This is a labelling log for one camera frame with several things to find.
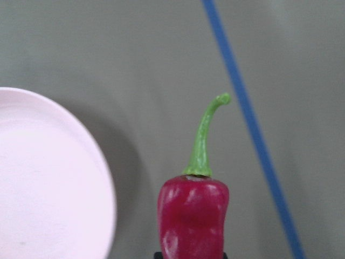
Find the red chili pepper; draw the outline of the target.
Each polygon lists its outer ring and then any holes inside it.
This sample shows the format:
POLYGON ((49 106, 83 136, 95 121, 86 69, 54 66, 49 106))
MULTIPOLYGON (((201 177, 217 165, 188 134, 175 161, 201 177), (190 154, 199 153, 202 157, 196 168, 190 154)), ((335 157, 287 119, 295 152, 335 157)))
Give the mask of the red chili pepper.
POLYGON ((208 131, 217 108, 230 102, 223 93, 208 104, 183 173, 164 183, 157 201, 160 251, 154 258, 225 258, 224 224, 230 193, 212 178, 208 131))

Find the pink plate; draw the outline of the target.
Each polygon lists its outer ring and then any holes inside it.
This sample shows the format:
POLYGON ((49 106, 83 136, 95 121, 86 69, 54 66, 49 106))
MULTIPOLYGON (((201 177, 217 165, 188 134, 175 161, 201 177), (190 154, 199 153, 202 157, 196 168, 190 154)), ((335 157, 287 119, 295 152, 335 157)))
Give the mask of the pink plate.
POLYGON ((107 258, 116 216, 87 128, 47 97, 1 88, 1 258, 107 258))

